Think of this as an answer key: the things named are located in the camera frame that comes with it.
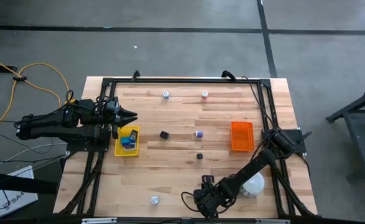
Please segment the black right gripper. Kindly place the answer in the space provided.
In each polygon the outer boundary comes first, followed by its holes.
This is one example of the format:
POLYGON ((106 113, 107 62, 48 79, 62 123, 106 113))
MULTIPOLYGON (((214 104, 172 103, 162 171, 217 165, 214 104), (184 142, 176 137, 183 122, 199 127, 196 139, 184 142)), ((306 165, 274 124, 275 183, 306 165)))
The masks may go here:
POLYGON ((213 182, 202 183, 201 189, 193 191, 194 203, 205 218, 218 218, 232 206, 232 199, 224 196, 213 182))

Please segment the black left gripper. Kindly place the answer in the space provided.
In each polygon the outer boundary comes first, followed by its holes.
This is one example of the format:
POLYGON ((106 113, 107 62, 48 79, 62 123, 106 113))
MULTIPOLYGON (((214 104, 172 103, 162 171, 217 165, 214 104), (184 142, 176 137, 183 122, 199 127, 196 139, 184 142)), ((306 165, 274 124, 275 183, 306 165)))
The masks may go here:
POLYGON ((124 109, 119 105, 118 97, 104 96, 98 100, 97 109, 112 126, 112 137, 118 139, 118 128, 137 120, 137 113, 124 109))

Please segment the yellow plastic basket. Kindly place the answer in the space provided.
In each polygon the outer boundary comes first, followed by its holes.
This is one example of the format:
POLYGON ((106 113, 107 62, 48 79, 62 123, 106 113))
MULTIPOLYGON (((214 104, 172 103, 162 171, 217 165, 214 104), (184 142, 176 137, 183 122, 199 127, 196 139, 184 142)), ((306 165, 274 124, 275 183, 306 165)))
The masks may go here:
POLYGON ((115 143, 115 151, 114 151, 114 155, 116 157, 135 157, 138 156, 139 153, 139 131, 140 131, 140 127, 139 126, 125 126, 123 128, 118 128, 118 139, 116 140, 115 143), (138 131, 138 138, 137 141, 134 142, 131 145, 136 145, 136 150, 135 151, 123 151, 122 149, 122 145, 121 145, 121 138, 129 138, 130 137, 130 133, 132 130, 136 130, 138 131))

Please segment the white dome lamp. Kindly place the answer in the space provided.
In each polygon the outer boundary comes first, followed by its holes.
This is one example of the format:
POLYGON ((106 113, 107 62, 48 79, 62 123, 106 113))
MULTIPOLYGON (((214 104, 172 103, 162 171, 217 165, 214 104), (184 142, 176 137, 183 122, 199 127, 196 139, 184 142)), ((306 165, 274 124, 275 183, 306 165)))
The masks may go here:
POLYGON ((248 181, 242 184, 241 192, 248 197, 257 197, 265 187, 264 177, 260 172, 252 176, 248 181))

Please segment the orange plastic basket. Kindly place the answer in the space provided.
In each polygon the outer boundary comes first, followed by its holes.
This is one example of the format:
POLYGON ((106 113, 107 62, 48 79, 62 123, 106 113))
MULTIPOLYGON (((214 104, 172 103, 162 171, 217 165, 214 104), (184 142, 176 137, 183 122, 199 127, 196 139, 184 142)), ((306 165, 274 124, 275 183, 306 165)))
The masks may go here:
POLYGON ((249 152, 254 150, 253 125, 250 122, 231 122, 231 150, 249 152))

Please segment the black beam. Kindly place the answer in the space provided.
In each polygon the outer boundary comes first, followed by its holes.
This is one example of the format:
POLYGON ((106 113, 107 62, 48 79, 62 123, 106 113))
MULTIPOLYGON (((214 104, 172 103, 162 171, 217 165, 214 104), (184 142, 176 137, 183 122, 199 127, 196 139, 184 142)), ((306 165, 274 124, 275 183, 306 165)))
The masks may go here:
POLYGON ((0 190, 55 195, 58 191, 58 184, 45 180, 0 174, 0 190))

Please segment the white printed box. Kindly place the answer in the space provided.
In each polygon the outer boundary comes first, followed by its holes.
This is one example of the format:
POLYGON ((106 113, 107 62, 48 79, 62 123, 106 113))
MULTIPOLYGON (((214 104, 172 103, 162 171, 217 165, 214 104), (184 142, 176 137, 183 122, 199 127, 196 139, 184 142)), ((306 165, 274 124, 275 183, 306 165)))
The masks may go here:
MULTIPOLYGON (((17 171, 9 173, 9 175, 34 179, 32 166, 27 166, 17 171)), ((16 210, 25 207, 35 201, 38 201, 36 193, 25 193, 22 191, 0 190, 0 218, 4 217, 16 210)))

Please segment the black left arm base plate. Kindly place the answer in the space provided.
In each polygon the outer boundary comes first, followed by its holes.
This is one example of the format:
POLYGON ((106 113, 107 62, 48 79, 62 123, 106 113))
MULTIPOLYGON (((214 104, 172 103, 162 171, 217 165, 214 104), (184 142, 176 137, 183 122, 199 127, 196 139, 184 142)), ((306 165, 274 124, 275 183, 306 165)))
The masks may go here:
POLYGON ((67 151, 70 152, 106 152, 110 138, 94 140, 67 141, 67 151))

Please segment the silver metal bracket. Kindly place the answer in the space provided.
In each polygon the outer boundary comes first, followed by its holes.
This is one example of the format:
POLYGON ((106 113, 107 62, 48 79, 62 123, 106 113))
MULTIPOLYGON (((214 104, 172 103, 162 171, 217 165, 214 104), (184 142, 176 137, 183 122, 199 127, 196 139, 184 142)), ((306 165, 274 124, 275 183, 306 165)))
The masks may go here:
POLYGON ((115 224, 118 222, 116 217, 101 217, 101 218, 84 218, 81 224, 115 224))
POLYGON ((291 224, 290 220, 273 219, 273 218, 258 218, 255 224, 291 224))

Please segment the black aluminium frame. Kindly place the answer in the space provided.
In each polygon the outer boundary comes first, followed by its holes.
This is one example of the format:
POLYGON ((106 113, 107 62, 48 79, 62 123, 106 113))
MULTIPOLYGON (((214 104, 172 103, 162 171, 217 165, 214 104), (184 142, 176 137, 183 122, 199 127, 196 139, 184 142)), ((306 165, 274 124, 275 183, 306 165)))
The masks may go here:
POLYGON ((275 124, 298 129, 289 86, 284 78, 253 84, 220 78, 138 78, 117 81, 115 94, 122 107, 135 111, 139 153, 116 157, 114 147, 104 155, 99 178, 95 215, 99 217, 196 218, 192 193, 203 175, 220 180, 245 166, 250 152, 231 150, 231 122, 250 122, 254 141, 260 143, 267 124, 258 100, 274 105, 275 124), (257 86, 263 86, 257 92, 257 86), (163 92, 169 92, 169 99, 163 92), (207 99, 201 97, 207 91, 207 99), (160 137, 161 131, 170 134, 160 137), (197 138, 196 131, 203 137, 197 138), (198 153, 203 159, 197 159, 198 153), (151 198, 158 196, 159 203, 151 198))

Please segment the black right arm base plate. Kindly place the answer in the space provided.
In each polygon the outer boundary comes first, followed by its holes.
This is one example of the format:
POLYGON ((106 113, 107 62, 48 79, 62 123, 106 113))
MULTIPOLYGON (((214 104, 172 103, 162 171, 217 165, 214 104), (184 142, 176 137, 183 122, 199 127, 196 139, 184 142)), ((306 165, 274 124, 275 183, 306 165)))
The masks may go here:
POLYGON ((306 153, 305 143, 298 144, 297 141, 303 135, 299 129, 265 129, 262 130, 262 137, 271 146, 276 147, 283 154, 306 153))

